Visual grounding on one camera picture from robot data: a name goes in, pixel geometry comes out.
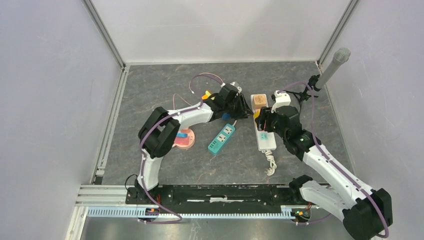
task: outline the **pink round object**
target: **pink round object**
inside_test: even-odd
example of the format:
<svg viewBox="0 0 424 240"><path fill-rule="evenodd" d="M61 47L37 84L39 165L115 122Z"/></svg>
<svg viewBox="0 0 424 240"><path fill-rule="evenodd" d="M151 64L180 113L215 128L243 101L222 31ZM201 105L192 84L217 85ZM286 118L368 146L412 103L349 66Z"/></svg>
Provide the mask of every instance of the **pink round object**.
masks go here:
<svg viewBox="0 0 424 240"><path fill-rule="evenodd" d="M184 128L180 132L187 134L188 136L188 145L174 144L179 149L189 149L195 144L195 133L190 128Z"/></svg>

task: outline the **black cable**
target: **black cable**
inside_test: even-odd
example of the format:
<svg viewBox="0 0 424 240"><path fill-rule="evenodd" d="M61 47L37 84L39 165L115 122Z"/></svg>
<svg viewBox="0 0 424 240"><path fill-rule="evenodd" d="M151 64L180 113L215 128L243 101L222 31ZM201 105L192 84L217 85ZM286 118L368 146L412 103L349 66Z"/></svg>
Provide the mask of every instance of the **black cable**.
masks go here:
<svg viewBox="0 0 424 240"><path fill-rule="evenodd" d="M129 191L128 188L127 188L127 182L128 182L128 179L130 179L132 176L138 177L137 174L131 174L126 178L124 186L125 186L125 189L126 189L127 192Z"/></svg>

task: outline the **blue object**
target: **blue object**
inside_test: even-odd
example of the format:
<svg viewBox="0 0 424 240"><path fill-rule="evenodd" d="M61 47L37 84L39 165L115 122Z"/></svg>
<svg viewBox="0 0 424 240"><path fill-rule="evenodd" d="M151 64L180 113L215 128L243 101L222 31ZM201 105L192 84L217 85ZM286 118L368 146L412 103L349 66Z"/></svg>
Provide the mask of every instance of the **blue object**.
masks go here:
<svg viewBox="0 0 424 240"><path fill-rule="evenodd" d="M225 125L225 127L218 133L215 139L209 144L209 146L207 146L209 152L211 152L213 155L217 155L224 147L224 145L230 140L230 137L234 134L235 131L236 128L233 125Z"/></svg>
<svg viewBox="0 0 424 240"><path fill-rule="evenodd" d="M222 119L226 120L226 119L230 119L230 115L228 113L224 113L222 115Z"/></svg>
<svg viewBox="0 0 424 240"><path fill-rule="evenodd" d="M187 138L188 135L187 135L187 133L177 132L176 136L179 137L179 138Z"/></svg>

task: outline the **gray cylinder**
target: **gray cylinder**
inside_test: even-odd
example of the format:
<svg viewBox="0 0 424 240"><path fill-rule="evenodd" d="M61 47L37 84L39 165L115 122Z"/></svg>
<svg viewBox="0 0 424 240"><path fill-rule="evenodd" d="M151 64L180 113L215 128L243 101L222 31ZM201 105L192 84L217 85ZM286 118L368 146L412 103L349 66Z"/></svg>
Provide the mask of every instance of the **gray cylinder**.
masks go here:
<svg viewBox="0 0 424 240"><path fill-rule="evenodd" d="M339 67L346 63L351 56L351 50L347 47L341 47L334 53L330 65L319 77L318 82L316 82L315 87L317 89L322 89L323 86L330 80L333 74L339 69Z"/></svg>

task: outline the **floor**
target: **floor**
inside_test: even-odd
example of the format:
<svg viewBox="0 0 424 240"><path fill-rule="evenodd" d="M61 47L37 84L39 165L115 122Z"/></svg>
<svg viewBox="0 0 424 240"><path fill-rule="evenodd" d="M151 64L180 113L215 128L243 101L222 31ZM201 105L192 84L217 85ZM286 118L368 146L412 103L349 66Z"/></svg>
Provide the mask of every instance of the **floor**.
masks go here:
<svg viewBox="0 0 424 240"><path fill-rule="evenodd" d="M236 81L242 87L247 99L251 94L270 95L275 90L297 82L308 81L311 75L319 74L314 62L246 62L206 63L131 66L119 109L110 152L102 184L123 185L131 174L140 170L141 154L137 133L152 110L158 106L173 109L173 94L180 94L191 104L199 99L189 89L189 81L196 74L209 72L219 75L224 82ZM220 86L213 80L198 78L194 87L202 91L217 92ZM301 91L301 86L292 90ZM176 108L187 106L179 97L175 98ZM310 130L311 101L303 104L300 115L303 127ZM265 169L269 162L257 149L252 118L239 120L236 131L222 151L214 156L208 152L208 145L231 120L218 119L198 124L194 131L195 144L188 150L173 148L164 158L159 172L160 184L284 184L301 175L309 175L318 182L325 180L311 167L299 161L285 149L283 141L277 138L277 149L273 151L277 169L267 176ZM346 168L352 170L340 129L327 94L321 94L316 101L315 129L333 156Z"/></svg>
<svg viewBox="0 0 424 240"><path fill-rule="evenodd" d="M326 216L314 209L313 219ZM82 240L352 240L343 223L332 216L320 224L296 226L285 219L184 219L178 224L142 224L134 218L88 217Z"/></svg>

